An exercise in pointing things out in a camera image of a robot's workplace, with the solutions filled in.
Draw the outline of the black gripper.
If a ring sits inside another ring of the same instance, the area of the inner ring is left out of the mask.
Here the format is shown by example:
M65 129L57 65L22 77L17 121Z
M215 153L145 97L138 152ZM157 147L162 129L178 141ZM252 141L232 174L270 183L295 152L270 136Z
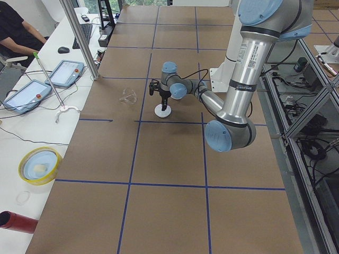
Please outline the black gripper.
M162 98L162 111L166 111L168 98L171 97L171 92L167 90L160 89L159 94Z

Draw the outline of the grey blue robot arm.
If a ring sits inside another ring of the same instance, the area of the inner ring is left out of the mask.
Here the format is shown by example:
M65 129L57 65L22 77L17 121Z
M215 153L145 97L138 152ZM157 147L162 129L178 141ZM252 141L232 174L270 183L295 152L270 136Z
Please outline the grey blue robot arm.
M204 137L211 149L227 152L250 145L256 128L246 116L257 81L272 44L297 40L311 32L313 1L241 1L238 17L242 42L225 99L209 90L202 81L181 78L174 62L165 62L156 90L167 99L194 95L215 117L207 123Z

